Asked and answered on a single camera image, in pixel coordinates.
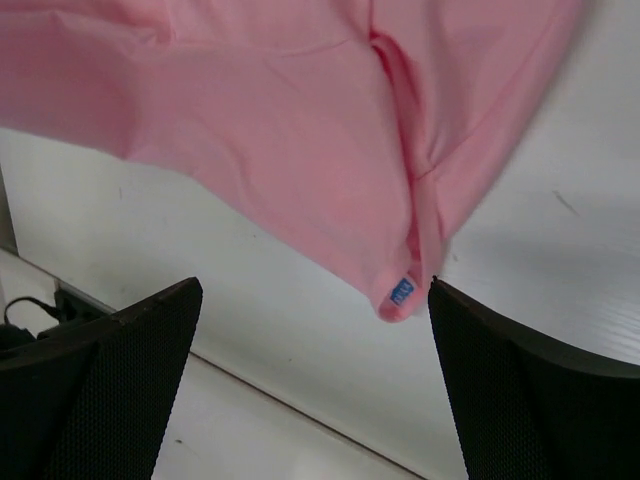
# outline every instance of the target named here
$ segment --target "blue label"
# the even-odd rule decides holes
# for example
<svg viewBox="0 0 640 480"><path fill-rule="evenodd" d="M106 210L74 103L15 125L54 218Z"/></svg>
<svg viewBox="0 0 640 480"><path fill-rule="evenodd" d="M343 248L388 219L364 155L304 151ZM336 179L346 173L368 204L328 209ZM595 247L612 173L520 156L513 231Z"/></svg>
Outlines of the blue label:
<svg viewBox="0 0 640 480"><path fill-rule="evenodd" d="M403 278L391 292L391 301L397 306L400 306L414 290L413 284L406 278Z"/></svg>

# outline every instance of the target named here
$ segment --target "black mesh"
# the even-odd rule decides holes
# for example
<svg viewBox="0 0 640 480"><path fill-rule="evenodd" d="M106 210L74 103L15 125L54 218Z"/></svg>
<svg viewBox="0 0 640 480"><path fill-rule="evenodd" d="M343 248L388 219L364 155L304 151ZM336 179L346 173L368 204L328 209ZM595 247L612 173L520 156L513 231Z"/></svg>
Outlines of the black mesh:
<svg viewBox="0 0 640 480"><path fill-rule="evenodd" d="M151 477L201 300L191 280L112 317L41 478Z"/></svg>
<svg viewBox="0 0 640 480"><path fill-rule="evenodd" d="M438 280L429 308L470 480L640 478L640 367L547 337Z"/></svg>

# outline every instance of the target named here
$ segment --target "pink fabric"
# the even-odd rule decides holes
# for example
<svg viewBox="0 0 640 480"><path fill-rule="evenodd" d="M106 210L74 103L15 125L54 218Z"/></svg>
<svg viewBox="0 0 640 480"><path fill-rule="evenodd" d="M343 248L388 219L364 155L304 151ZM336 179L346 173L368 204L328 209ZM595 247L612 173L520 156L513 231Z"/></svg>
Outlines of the pink fabric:
<svg viewBox="0 0 640 480"><path fill-rule="evenodd" d="M398 321L580 5L2 0L0 125L190 175Z"/></svg>

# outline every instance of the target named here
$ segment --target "scuff mark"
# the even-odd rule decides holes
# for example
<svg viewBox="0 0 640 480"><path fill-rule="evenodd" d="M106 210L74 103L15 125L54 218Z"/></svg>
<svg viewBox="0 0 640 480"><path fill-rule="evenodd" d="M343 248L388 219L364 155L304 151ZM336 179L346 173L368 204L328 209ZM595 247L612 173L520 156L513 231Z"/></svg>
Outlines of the scuff mark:
<svg viewBox="0 0 640 480"><path fill-rule="evenodd" d="M571 213L573 213L576 217L579 217L580 214L578 213L578 211L573 208L573 206L567 202L564 197L560 194L560 192L558 190L554 190L553 194L555 195L556 199L564 206L564 208L566 208L567 210L569 210Z"/></svg>

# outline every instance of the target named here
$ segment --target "white floor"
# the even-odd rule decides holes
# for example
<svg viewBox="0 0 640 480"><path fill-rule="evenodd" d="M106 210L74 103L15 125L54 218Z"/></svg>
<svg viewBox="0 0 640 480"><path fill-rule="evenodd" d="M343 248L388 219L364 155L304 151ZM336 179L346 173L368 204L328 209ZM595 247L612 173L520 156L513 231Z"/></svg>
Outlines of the white floor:
<svg viewBox="0 0 640 480"><path fill-rule="evenodd" d="M56 280L0 251L4 301L53 304ZM9 311L33 333L55 321L30 304ZM190 357L154 480L400 480L417 478L229 375Z"/></svg>

